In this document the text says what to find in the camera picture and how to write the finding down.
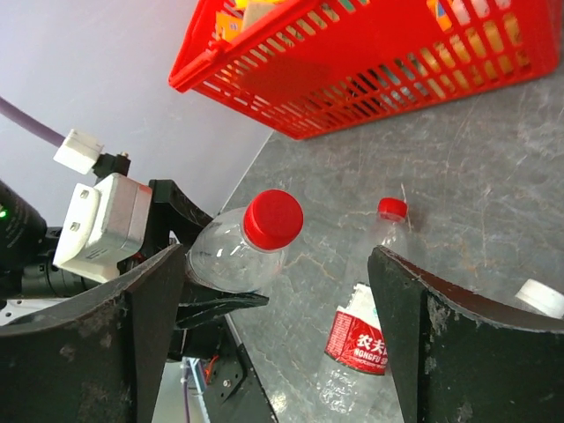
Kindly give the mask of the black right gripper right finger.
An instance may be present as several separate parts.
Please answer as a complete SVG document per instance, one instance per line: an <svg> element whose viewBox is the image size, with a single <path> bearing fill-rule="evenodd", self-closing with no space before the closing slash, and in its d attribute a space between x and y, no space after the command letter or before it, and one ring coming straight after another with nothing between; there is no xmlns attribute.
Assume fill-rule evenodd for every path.
<svg viewBox="0 0 564 423"><path fill-rule="evenodd" d="M367 270L405 421L562 421L562 321L473 293L384 247Z"/></svg>

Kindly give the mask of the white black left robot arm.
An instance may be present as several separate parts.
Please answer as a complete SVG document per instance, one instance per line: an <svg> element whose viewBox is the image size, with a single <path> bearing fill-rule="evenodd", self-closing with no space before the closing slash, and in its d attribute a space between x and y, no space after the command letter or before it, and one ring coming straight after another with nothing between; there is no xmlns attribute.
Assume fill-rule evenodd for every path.
<svg viewBox="0 0 564 423"><path fill-rule="evenodd" d="M145 242L135 255L117 264L120 275L155 256L174 234L184 249L192 246L212 218L191 202L171 180L151 180L152 201ZM70 298L95 287L95 282L71 276L53 263L61 236L59 226L45 219L20 195L1 186L1 298ZM267 305L268 297L256 293L222 293L184 279L168 359L210 359L221 344L219 321L245 308Z"/></svg>

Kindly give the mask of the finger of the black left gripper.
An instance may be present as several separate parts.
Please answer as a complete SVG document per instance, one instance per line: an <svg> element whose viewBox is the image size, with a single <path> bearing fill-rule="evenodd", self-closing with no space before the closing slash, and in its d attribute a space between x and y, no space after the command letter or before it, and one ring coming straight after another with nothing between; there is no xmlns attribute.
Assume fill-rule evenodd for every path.
<svg viewBox="0 0 564 423"><path fill-rule="evenodd" d="M150 180L152 200L148 216L148 246L167 247L170 234L190 247L212 216L194 204L172 180Z"/></svg>
<svg viewBox="0 0 564 423"><path fill-rule="evenodd" d="M187 282L182 288L175 328L191 330L235 310L263 307L268 302L268 297L257 293L228 293Z"/></svg>

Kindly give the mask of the red bottle cap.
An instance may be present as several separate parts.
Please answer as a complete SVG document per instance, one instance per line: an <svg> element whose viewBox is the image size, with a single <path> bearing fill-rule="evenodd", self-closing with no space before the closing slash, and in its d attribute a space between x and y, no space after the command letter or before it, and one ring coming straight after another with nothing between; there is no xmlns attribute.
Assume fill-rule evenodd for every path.
<svg viewBox="0 0 564 423"><path fill-rule="evenodd" d="M262 250L288 246L301 232L304 216L300 203L280 189L258 194L243 215L243 232Z"/></svg>

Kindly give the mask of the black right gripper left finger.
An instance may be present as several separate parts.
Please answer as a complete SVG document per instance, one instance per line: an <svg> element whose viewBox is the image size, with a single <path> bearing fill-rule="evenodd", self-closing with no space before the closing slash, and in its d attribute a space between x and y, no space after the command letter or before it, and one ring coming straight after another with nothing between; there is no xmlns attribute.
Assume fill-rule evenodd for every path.
<svg viewBox="0 0 564 423"><path fill-rule="evenodd" d="M149 422L184 275L173 245L1 329L3 422Z"/></svg>

